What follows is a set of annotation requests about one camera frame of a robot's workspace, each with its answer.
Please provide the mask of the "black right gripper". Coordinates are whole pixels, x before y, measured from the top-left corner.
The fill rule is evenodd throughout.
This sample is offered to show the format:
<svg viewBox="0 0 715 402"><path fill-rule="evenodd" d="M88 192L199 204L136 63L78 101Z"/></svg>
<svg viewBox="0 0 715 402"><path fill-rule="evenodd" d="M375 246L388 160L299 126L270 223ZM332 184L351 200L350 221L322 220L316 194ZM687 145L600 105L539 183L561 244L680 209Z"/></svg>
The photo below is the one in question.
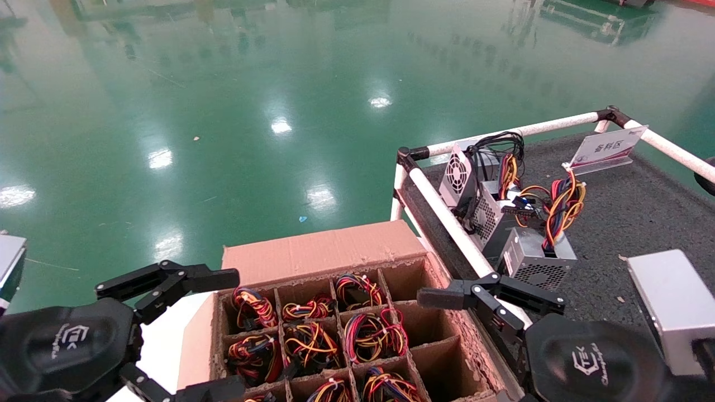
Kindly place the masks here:
<svg viewBox="0 0 715 402"><path fill-rule="evenodd" d="M425 308L473 310L521 385L530 374L528 389L541 401L662 401L673 382L654 342L641 331L566 319L560 316L564 296L516 278L491 273L451 280L444 289L419 289L417 301ZM508 304L547 316L529 327ZM496 400L517 402L525 395L503 389Z"/></svg>

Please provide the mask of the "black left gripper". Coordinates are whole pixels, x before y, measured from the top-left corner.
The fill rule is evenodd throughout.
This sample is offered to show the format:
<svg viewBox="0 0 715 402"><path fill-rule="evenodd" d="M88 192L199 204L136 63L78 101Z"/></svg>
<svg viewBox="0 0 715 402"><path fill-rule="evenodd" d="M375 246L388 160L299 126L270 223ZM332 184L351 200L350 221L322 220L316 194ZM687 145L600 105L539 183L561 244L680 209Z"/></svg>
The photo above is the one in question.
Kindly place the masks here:
<svg viewBox="0 0 715 402"><path fill-rule="evenodd" d="M150 325L184 296L240 284L232 268L163 260L99 283L98 301L48 307L2 318L3 401L105 401L123 384L143 401L228 401L247 386L242 376L200 382L171 394L135 366L140 323ZM143 296L134 309L124 303Z"/></svg>

